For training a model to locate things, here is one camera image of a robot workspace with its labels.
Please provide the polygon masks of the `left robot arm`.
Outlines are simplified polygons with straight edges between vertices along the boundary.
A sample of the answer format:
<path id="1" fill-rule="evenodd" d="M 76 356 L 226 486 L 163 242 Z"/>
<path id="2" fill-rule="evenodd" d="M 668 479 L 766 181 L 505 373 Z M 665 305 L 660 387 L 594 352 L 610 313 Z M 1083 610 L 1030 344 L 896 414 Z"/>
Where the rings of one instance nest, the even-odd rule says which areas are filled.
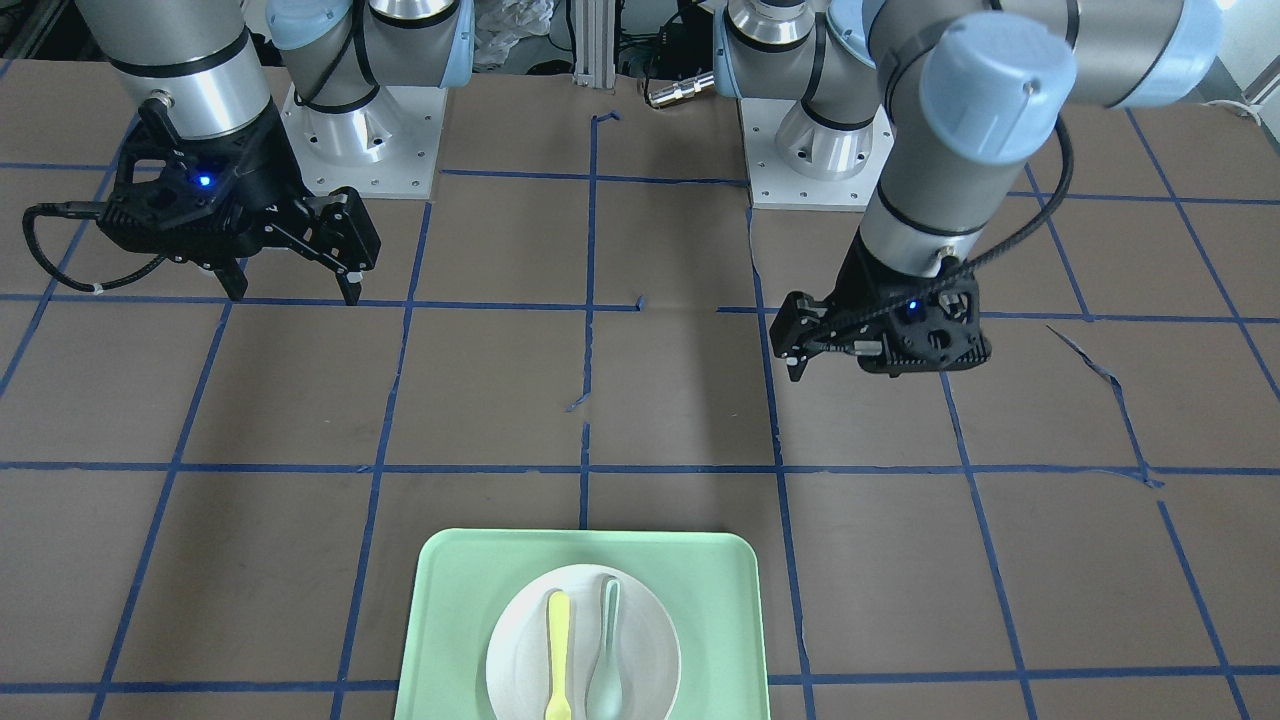
<path id="1" fill-rule="evenodd" d="M 797 104 L 849 138 L 878 111 L 893 146 L 832 291 L 788 293 L 774 356 L 800 380 L 822 354 L 897 377 L 986 363 L 977 269 L 1062 204 L 1075 151 L 1062 109 L 1181 101 L 1224 38 L 1216 1 L 730 1 L 716 88 Z"/>

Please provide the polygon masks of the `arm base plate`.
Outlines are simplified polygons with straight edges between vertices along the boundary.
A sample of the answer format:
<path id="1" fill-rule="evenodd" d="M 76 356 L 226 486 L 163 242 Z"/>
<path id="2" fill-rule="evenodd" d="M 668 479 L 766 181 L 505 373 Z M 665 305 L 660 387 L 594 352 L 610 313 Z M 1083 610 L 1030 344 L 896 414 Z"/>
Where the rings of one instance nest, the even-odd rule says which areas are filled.
<path id="1" fill-rule="evenodd" d="M 739 101 L 751 205 L 763 210 L 863 213 L 893 147 L 884 110 L 860 129 L 832 129 L 799 101 Z"/>
<path id="2" fill-rule="evenodd" d="M 352 187 L 365 199 L 429 200 L 449 95 L 384 87 L 364 108 L 326 114 L 301 106 L 291 86 L 282 120 L 305 186 L 316 195 Z"/>

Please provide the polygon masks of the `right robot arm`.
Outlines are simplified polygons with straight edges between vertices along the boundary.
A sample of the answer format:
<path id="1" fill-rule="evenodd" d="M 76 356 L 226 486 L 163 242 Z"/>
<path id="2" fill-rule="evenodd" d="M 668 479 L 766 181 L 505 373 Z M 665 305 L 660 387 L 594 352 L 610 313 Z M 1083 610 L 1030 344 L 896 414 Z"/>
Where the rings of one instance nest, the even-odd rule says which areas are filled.
<path id="1" fill-rule="evenodd" d="M 387 164 L 421 163 L 422 120 L 396 88 L 447 91 L 474 69 L 471 1 L 269 1 L 289 73 L 278 106 L 236 1 L 81 1 L 136 105 L 109 196 L 65 210 L 123 251 L 210 274 L 242 300 L 241 263 L 285 250 L 356 305 L 381 241 L 365 206 Z"/>

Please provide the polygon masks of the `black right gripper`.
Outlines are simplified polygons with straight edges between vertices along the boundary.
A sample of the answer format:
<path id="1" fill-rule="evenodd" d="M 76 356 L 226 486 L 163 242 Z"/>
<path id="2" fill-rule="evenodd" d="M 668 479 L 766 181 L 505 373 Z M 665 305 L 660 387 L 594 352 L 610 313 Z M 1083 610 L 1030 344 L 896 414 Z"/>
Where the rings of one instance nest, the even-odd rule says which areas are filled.
<path id="1" fill-rule="evenodd" d="M 150 97 L 129 133 L 96 224 L 118 247 L 206 266 L 230 301 L 248 288 L 242 258 L 289 249 L 324 265 L 344 304 L 361 300 L 381 240 L 358 191 L 305 188 L 273 104 L 215 138 L 182 138 L 174 106 Z"/>

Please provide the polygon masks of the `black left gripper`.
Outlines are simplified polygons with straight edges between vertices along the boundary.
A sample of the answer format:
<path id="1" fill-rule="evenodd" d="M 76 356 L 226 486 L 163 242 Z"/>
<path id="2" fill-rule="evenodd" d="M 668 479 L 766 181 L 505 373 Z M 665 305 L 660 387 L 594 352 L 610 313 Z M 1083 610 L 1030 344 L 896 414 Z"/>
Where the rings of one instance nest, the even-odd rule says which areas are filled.
<path id="1" fill-rule="evenodd" d="M 826 299 L 790 291 L 769 327 L 774 357 L 799 383 L 809 361 L 826 352 L 863 355 L 864 372 L 899 377 L 963 372 L 987 363 L 993 346 L 980 328 L 980 290 L 972 274 L 941 290 L 932 279 L 899 273 L 881 263 L 855 234 L 835 287 Z"/>

